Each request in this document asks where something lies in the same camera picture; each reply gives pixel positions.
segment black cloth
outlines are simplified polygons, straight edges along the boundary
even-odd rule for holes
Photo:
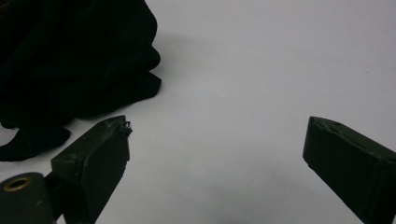
[[[144,0],[0,0],[0,161],[62,145],[73,118],[157,94],[157,22]]]

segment cloth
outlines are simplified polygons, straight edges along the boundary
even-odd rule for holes
[[[71,119],[155,96],[156,32],[144,0],[0,0],[0,122],[19,128],[0,161],[62,145]]]

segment black fabric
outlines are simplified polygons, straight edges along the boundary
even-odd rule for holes
[[[0,147],[0,161],[62,145],[69,136],[62,126],[73,118],[157,94],[161,80],[150,73],[160,62],[157,22],[144,0],[0,4],[0,122],[19,128]]]

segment white background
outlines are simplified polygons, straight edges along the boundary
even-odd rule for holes
[[[396,149],[396,1],[147,2],[159,94],[76,119],[63,147],[0,162],[0,180],[48,174],[94,123],[124,114],[132,160],[97,223],[361,223],[307,167],[304,137],[318,116]],[[0,144],[12,134],[0,129]]]

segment black plastic part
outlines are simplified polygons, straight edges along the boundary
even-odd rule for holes
[[[391,224],[396,153],[347,126],[312,117],[304,159],[365,224]]]
[[[0,184],[0,223],[53,223],[43,175],[16,175]]]
[[[67,186],[67,223],[94,223],[99,217],[129,160],[130,132],[124,116],[106,119],[51,160],[52,175]]]

